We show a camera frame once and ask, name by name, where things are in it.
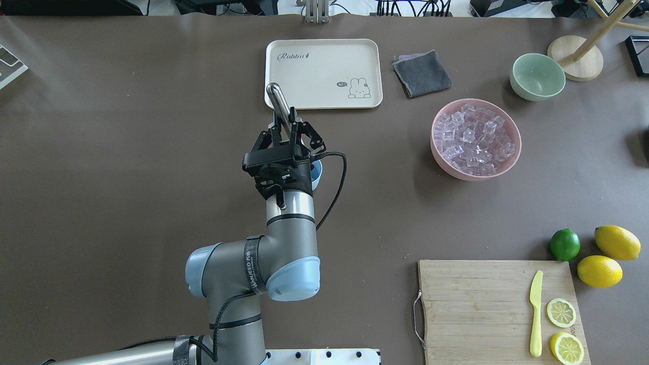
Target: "green bowl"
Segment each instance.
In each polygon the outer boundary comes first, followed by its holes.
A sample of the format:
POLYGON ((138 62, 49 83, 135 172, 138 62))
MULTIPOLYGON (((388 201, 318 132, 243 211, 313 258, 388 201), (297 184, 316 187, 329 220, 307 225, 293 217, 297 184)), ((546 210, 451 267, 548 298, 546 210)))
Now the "green bowl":
POLYGON ((541 101, 560 93, 566 85, 566 76, 561 66, 550 57, 527 53, 514 62, 509 83, 523 99, 541 101))

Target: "brown table surface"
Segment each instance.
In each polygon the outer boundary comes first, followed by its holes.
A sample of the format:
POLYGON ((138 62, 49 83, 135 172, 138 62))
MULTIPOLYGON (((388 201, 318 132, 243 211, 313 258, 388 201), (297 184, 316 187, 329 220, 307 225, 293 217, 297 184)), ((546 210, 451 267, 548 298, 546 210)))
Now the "brown table surface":
MULTIPOLYGON (((319 294, 262 299, 267 348, 372 347, 384 364, 422 364, 411 308, 418 260, 551 260, 549 238, 565 227, 582 238, 579 258, 600 253, 599 225, 649 241, 639 139, 649 84, 624 48, 631 31, 600 42, 604 70, 591 82, 569 81, 540 103, 509 86, 518 56, 598 24, 0 17, 0 44, 30 67, 0 91, 0 362, 70 359, 208 330, 185 261, 198 247, 265 231, 264 201, 241 160, 271 121, 264 57, 277 39, 374 40, 385 96, 374 109, 300 113, 329 150, 347 154, 349 172, 318 234, 319 294), (430 49, 453 86, 407 99, 391 61, 430 49), (459 181, 432 158, 433 116, 464 97, 500 105, 519 126, 520 160, 497 179, 459 181)), ((318 217, 341 172, 338 159, 323 162, 318 217)), ((623 280, 605 290, 575 274, 593 364, 646 364, 648 257, 622 262, 623 280)))

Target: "towel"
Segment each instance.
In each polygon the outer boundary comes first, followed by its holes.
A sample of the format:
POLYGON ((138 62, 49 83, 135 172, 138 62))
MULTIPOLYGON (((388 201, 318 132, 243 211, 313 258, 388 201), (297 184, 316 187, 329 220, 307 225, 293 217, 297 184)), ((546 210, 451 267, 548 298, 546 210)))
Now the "towel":
POLYGON ((452 82, 435 50, 399 56, 392 64, 409 97, 418 97, 450 88, 452 82))

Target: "round wooden base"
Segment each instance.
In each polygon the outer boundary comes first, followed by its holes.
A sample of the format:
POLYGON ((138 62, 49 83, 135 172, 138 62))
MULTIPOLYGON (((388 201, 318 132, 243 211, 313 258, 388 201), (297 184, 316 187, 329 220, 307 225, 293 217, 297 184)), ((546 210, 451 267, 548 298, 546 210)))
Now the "round wooden base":
POLYGON ((580 60, 572 60, 572 54, 584 42, 586 39, 579 36, 563 36, 554 40, 548 47, 548 56, 561 65, 567 79, 590 81, 604 68, 604 58, 597 46, 593 46, 580 60))

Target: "plastic knife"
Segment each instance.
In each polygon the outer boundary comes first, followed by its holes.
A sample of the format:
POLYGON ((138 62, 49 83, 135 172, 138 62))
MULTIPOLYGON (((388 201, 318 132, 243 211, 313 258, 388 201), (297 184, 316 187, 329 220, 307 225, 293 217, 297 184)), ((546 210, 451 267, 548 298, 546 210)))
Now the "plastic knife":
POLYGON ((541 356, 541 285, 543 283, 543 271, 539 270, 532 280, 530 289, 530 302, 534 307, 534 319, 532 321, 532 335, 530 337, 530 353, 534 357, 541 356))

